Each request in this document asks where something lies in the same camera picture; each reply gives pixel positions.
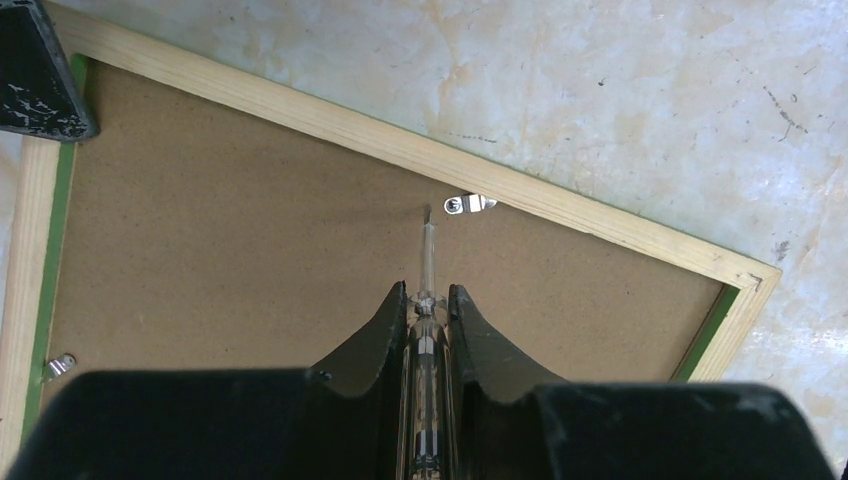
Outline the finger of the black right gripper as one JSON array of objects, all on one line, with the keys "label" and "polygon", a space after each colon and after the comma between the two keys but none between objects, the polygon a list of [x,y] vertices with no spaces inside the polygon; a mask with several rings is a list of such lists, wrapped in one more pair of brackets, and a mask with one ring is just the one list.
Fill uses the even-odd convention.
[{"label": "finger of the black right gripper", "polygon": [[1,129],[60,142],[99,133],[41,1],[1,3]]}]

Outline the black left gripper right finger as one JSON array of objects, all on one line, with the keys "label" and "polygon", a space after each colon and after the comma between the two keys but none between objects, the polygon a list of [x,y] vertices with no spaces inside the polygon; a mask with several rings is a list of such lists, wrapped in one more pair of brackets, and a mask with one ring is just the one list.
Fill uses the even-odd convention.
[{"label": "black left gripper right finger", "polygon": [[829,479],[803,415],[756,383],[580,383],[448,297],[461,479]]}]

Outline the green wooden picture frame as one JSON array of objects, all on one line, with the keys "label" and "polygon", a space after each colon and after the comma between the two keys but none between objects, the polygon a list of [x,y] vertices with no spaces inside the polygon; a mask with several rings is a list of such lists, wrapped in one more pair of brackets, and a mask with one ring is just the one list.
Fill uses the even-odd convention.
[{"label": "green wooden picture frame", "polygon": [[[74,79],[96,60],[475,193],[726,286],[675,377],[715,381],[754,326],[781,271],[754,258],[571,192],[379,119],[217,63],[56,3],[48,23]],[[42,398],[74,148],[27,136],[1,326],[1,467],[32,431]]]}]

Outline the clear handle screwdriver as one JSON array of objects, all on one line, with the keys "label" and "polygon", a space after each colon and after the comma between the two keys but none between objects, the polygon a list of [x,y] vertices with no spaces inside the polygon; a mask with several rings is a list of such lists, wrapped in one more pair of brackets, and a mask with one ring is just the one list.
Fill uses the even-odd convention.
[{"label": "clear handle screwdriver", "polygon": [[436,292],[435,225],[425,206],[420,279],[409,298],[403,350],[398,479],[454,479],[457,471],[447,301]]}]

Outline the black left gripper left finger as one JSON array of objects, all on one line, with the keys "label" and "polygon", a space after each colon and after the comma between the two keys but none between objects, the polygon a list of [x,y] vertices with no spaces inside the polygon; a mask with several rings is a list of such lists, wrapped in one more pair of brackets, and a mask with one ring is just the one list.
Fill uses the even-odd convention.
[{"label": "black left gripper left finger", "polygon": [[308,368],[92,371],[49,403],[11,479],[393,479],[408,297]]}]

